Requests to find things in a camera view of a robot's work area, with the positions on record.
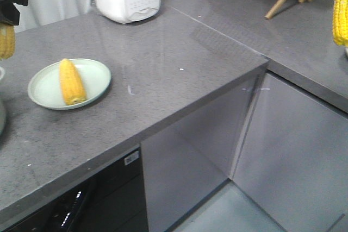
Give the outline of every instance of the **black dishwasher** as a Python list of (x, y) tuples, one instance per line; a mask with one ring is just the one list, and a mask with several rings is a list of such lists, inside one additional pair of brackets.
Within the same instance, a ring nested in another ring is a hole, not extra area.
[(5, 232), (148, 232), (137, 149)]

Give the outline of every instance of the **gray countertop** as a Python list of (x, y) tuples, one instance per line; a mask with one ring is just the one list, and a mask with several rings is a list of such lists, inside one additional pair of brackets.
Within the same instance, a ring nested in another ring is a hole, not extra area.
[(192, 19), (264, 54), (269, 70), (348, 112), (348, 58), (332, 40), (333, 0), (164, 0)]
[[(95, 12), (16, 35), (1, 61), (8, 121), (0, 136), (0, 231), (242, 81), (267, 60), (163, 4), (155, 17), (117, 24)], [(27, 95), (31, 77), (62, 58), (107, 65), (97, 101), (66, 111)]]
[[(137, 143), (266, 66), (348, 112), (348, 60), (331, 36), (332, 0), (163, 0), (155, 17), (120, 25), (91, 12), (16, 35), (0, 97), (0, 230), (90, 177)], [(62, 58), (106, 64), (111, 85), (85, 107), (54, 111), (27, 95)]]

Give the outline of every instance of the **light green plate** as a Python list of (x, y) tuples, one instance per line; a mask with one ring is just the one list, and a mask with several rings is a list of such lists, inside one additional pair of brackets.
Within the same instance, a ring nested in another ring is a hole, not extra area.
[(86, 90), (87, 100), (66, 105), (60, 90), (59, 64), (40, 70), (28, 84), (28, 95), (34, 103), (52, 110), (70, 110), (85, 106), (100, 97), (111, 81), (111, 72), (104, 64), (90, 59), (70, 59), (77, 68)]

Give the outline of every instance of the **gray cabinet door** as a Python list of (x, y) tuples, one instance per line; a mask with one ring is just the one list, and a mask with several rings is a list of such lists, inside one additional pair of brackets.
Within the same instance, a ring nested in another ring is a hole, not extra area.
[(348, 205), (348, 120), (267, 75), (233, 177), (289, 232), (324, 232)]
[(227, 178), (254, 79), (141, 144), (150, 232), (163, 232)]

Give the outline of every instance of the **floor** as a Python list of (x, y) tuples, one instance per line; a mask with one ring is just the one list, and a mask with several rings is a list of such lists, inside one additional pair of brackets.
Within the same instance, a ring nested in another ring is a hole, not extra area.
[(234, 183), (225, 185), (173, 232), (284, 232)]

